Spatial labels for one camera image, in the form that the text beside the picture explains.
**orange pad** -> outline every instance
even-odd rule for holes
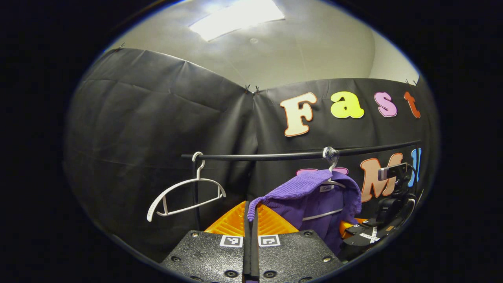
[[[262,235],[278,235],[298,232],[297,228],[262,203],[257,205],[258,233]]]
[[[367,219],[361,219],[361,218],[355,218],[356,221],[358,221],[358,223],[362,223],[363,221],[367,220]],[[346,229],[353,226],[353,224],[351,223],[348,223],[346,221],[341,221],[341,224],[339,225],[339,232],[341,233],[341,236],[343,239],[347,239],[349,237],[351,237],[352,235],[347,233],[346,232]]]
[[[207,233],[242,236],[244,237],[244,208],[246,201],[236,205],[233,209],[227,211],[222,217],[215,221],[208,229]]]

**hanger hook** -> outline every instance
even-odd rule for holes
[[[329,167],[329,170],[332,171],[339,161],[339,151],[335,150],[331,147],[326,147],[323,149],[323,158],[326,159],[332,165]]]
[[[194,155],[192,155],[192,162],[195,162],[196,161],[196,157],[199,156],[199,155],[203,155],[203,153],[202,152],[196,152],[196,153],[194,153]],[[203,168],[204,168],[204,160],[201,163],[201,166],[199,166],[199,168],[197,169],[197,174],[196,174],[196,178],[197,179],[201,179],[201,170]]]

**clothes hanger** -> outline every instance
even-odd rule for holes
[[[339,152],[337,150],[334,150],[331,147],[326,147],[323,149],[322,156],[324,159],[327,159],[329,162],[332,163],[332,165],[328,168],[330,170],[330,172],[332,172],[332,170],[336,167],[337,162],[339,161]],[[339,182],[332,181],[332,178],[330,178],[322,183],[322,185],[324,185],[324,184],[337,185],[337,186],[340,186],[344,189],[346,188],[345,185],[343,185]],[[302,221],[312,220],[312,219],[320,218],[323,216],[336,214],[336,213],[341,212],[342,210],[343,209],[341,208],[341,209],[337,209],[337,210],[330,211],[330,212],[323,213],[323,214],[319,214],[319,215],[304,217],[304,218],[302,218]]]
[[[194,155],[192,156],[192,161],[195,162],[196,161],[196,157],[198,155],[203,155],[202,152],[196,152],[194,153]],[[196,207],[199,207],[199,206],[202,206],[202,205],[205,205],[209,202],[212,202],[214,200],[217,200],[219,198],[222,198],[222,197],[227,197],[227,195],[225,194],[225,190],[223,189],[223,187],[217,182],[217,181],[213,181],[213,180],[210,180],[210,179],[203,179],[201,178],[201,170],[204,168],[204,160],[201,164],[201,166],[197,169],[197,173],[196,173],[196,178],[195,179],[189,179],[189,180],[185,180],[183,182],[180,182],[178,184],[175,184],[171,187],[169,187],[168,189],[166,189],[164,192],[162,192],[155,200],[154,202],[150,205],[150,208],[148,209],[148,213],[147,213],[147,220],[149,222],[152,222],[152,215],[153,215],[153,212],[155,210],[155,208],[157,207],[157,205],[159,204],[159,202],[161,201],[162,199],[162,205],[164,206],[164,213],[160,213],[157,211],[157,214],[159,216],[163,216],[163,217],[166,217],[166,216],[170,216],[170,215],[173,215],[173,214],[177,214],[177,213],[180,213],[180,212],[184,212],[186,210],[189,210],[189,209],[193,209],[193,208],[196,208]],[[168,212],[167,210],[167,204],[166,204],[166,194],[169,193],[170,191],[172,191],[173,189],[177,188],[177,187],[180,187],[182,185],[185,185],[185,184],[188,184],[188,183],[193,183],[193,182],[201,182],[201,181],[205,181],[205,182],[210,182],[210,183],[214,183],[216,184],[218,187],[217,187],[217,197],[216,198],[213,198],[213,199],[210,199],[210,200],[207,200],[205,202],[202,202],[202,203],[198,203],[196,205],[193,205],[193,206],[190,206],[190,207],[186,207],[186,208],[183,208],[183,209],[179,209],[179,210],[176,210],[176,211],[171,211],[171,212]]]

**ceiling light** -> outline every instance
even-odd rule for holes
[[[210,41],[260,23],[285,19],[272,0],[242,0],[197,21],[189,28]]]

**white hanger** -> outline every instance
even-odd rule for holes
[[[194,153],[194,155],[192,156],[192,161],[195,162],[196,161],[196,157],[198,155],[203,155],[202,152],[196,152]],[[147,213],[147,220],[149,222],[152,222],[152,215],[153,215],[153,212],[155,210],[155,208],[157,207],[157,205],[159,204],[160,200],[162,199],[162,204],[164,206],[164,213],[160,213],[157,211],[157,214],[160,215],[160,216],[169,216],[169,215],[173,215],[173,214],[177,214],[177,213],[180,213],[180,212],[184,212],[186,210],[189,210],[189,209],[193,209],[193,208],[196,208],[196,207],[199,207],[199,206],[202,206],[204,204],[207,204],[209,202],[212,202],[214,200],[217,200],[221,197],[227,197],[226,194],[225,194],[225,190],[223,189],[223,187],[216,181],[213,181],[213,180],[210,180],[210,179],[203,179],[201,178],[201,170],[204,168],[204,160],[201,164],[201,166],[197,169],[197,173],[196,173],[196,178],[195,179],[190,179],[190,180],[186,180],[186,181],[183,181],[183,182],[180,182],[178,184],[175,184],[171,187],[169,187],[168,189],[166,189],[164,192],[162,192],[155,200],[154,202],[150,205],[150,208],[148,209],[148,213]],[[198,203],[196,205],[193,205],[193,206],[190,206],[190,207],[186,207],[186,208],[183,208],[183,209],[179,209],[179,210],[176,210],[176,211],[172,211],[172,212],[168,212],[167,211],[167,205],[166,205],[166,194],[169,193],[170,191],[172,191],[173,189],[177,188],[177,187],[180,187],[182,185],[185,185],[185,184],[188,184],[188,183],[193,183],[193,182],[200,182],[200,181],[205,181],[205,182],[211,182],[211,183],[214,183],[216,184],[218,187],[217,187],[217,197],[216,198],[213,198],[213,199],[210,199],[210,200],[207,200],[205,202],[202,202],[202,203]]]
[[[327,148],[324,148],[323,149],[323,158],[327,159],[328,160],[328,156],[326,155],[328,150],[330,150],[332,148],[330,147],[327,147]],[[337,161],[339,160],[339,157],[337,156],[333,162],[332,162],[332,165],[328,168],[330,170],[330,172],[332,172],[332,170],[336,167],[336,164],[337,164]],[[330,185],[337,185],[337,186],[340,186],[342,188],[346,188],[346,186],[342,185],[341,183],[339,182],[335,182],[335,181],[332,181],[332,178],[326,180],[325,182],[323,182],[322,184],[330,184]],[[306,221],[306,220],[311,220],[311,219],[316,219],[316,218],[320,218],[320,217],[323,217],[323,216],[327,216],[327,215],[332,215],[332,214],[336,214],[338,212],[341,212],[343,209],[337,209],[337,210],[334,210],[334,211],[330,211],[330,212],[327,212],[327,213],[323,213],[323,214],[319,214],[319,215],[314,215],[314,216],[309,216],[309,217],[304,217],[302,219],[302,221]]]

